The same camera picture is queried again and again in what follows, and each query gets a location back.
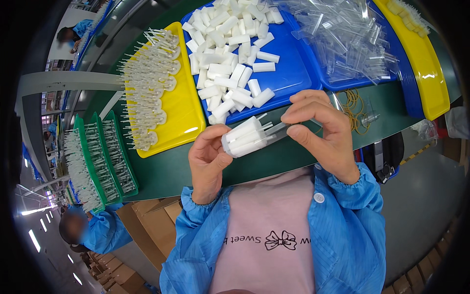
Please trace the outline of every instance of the black bag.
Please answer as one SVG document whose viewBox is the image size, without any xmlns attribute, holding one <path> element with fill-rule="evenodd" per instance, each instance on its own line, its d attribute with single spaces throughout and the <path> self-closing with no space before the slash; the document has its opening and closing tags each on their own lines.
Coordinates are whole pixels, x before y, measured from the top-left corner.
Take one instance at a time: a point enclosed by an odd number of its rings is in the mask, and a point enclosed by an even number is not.
<svg viewBox="0 0 470 294">
<path fill-rule="evenodd" d="M 376 171 L 375 144 L 362 148 L 364 163 L 372 172 L 378 183 L 385 184 L 395 170 L 400 166 L 405 154 L 405 144 L 401 132 L 382 140 L 383 168 Z"/>
</svg>

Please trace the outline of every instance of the bow graphic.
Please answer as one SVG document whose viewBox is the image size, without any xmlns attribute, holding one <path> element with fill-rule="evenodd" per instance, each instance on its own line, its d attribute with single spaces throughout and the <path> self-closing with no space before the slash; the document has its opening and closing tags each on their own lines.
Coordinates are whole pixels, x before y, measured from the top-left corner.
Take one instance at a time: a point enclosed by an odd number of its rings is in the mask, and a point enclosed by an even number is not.
<svg viewBox="0 0 470 294">
<path fill-rule="evenodd" d="M 295 250 L 295 245 L 297 242 L 295 241 L 295 236 L 287 231 L 282 231 L 282 238 L 279 238 L 274 231 L 271 231 L 271 234 L 266 237 L 265 247 L 266 250 L 273 250 L 274 248 L 278 247 L 279 245 L 284 245 L 289 250 Z"/>
</svg>

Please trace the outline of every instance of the pink t-shirt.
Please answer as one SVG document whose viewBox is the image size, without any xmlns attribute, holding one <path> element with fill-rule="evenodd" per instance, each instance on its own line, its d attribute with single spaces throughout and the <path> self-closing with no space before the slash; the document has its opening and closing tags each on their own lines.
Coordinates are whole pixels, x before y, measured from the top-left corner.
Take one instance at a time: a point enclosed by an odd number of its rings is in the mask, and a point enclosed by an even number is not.
<svg viewBox="0 0 470 294">
<path fill-rule="evenodd" d="M 315 293 L 308 169 L 234 188 L 209 293 Z"/>
</svg>

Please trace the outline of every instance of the yellow tray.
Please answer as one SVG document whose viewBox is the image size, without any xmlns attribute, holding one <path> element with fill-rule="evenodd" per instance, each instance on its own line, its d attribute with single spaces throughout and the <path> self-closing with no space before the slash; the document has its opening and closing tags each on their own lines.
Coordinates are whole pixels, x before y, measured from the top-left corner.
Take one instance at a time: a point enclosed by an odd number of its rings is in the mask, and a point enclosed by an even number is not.
<svg viewBox="0 0 470 294">
<path fill-rule="evenodd" d="M 417 33 L 406 28 L 401 17 L 388 10 L 387 2 L 388 0 L 374 0 L 397 34 L 410 60 L 418 84 L 424 116 L 429 120 L 434 120 L 450 109 L 446 80 L 436 51 L 427 36 L 421 38 Z"/>
<path fill-rule="evenodd" d="M 158 143 L 151 146 L 148 151 L 137 150 L 137 154 L 142 158 L 192 142 L 206 128 L 201 104 L 191 75 L 181 23 L 172 23 L 165 30 L 170 30 L 180 38 L 181 54 L 177 60 L 181 62 L 181 70 L 174 75 L 176 78 L 175 89 L 171 92 L 165 91 L 161 98 L 162 109 L 168 117 L 165 124 L 158 125 L 154 130 L 158 136 Z"/>
</svg>

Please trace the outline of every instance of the gray floor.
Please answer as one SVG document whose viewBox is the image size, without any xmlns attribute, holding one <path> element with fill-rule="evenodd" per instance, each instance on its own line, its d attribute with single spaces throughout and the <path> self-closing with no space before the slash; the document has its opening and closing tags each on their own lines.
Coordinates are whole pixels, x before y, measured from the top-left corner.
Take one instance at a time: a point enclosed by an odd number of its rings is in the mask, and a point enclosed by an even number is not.
<svg viewBox="0 0 470 294">
<path fill-rule="evenodd" d="M 405 158 L 427 143 L 403 131 Z M 442 155 L 442 142 L 400 167 L 382 186 L 387 274 L 385 284 L 420 261 L 455 215 L 464 189 L 464 169 Z"/>
</svg>

